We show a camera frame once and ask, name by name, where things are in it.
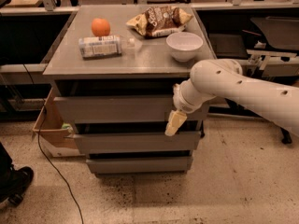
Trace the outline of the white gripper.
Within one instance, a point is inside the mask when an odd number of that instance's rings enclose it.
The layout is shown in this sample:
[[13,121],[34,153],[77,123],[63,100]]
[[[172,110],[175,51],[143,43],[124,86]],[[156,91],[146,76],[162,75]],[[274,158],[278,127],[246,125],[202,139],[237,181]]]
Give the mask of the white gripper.
[[177,110],[172,110],[169,114],[164,132],[166,136],[175,135],[178,129],[186,121],[186,114],[191,114],[200,107],[199,93],[190,81],[183,81],[180,84],[175,84],[173,93],[173,103]]

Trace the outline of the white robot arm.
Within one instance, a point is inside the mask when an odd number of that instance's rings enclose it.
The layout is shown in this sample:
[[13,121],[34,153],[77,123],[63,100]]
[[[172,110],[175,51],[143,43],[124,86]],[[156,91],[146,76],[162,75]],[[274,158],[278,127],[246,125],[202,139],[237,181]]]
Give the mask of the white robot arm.
[[233,59],[200,61],[192,67],[189,79],[174,86],[176,109],[169,115],[165,134],[174,135],[189,114],[215,97],[234,101],[299,135],[299,89],[244,77],[241,65]]

